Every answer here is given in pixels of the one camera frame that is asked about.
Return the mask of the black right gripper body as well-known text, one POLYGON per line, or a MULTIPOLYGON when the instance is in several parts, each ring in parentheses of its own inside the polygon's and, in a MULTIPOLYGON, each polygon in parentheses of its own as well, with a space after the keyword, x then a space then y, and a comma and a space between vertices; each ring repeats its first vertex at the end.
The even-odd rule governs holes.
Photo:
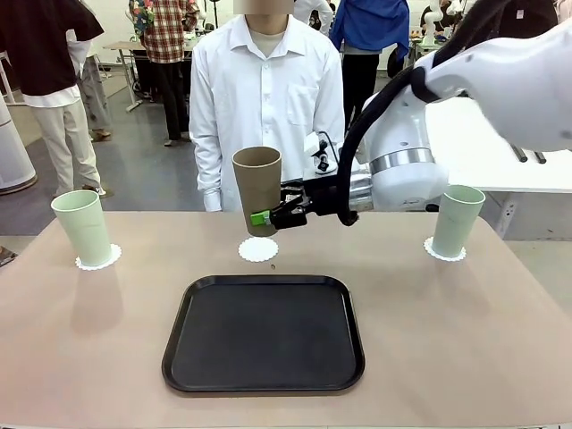
POLYGON ((306 181, 308 213, 318 216, 336 215, 339 208, 338 179, 336 176, 320 176, 306 181))

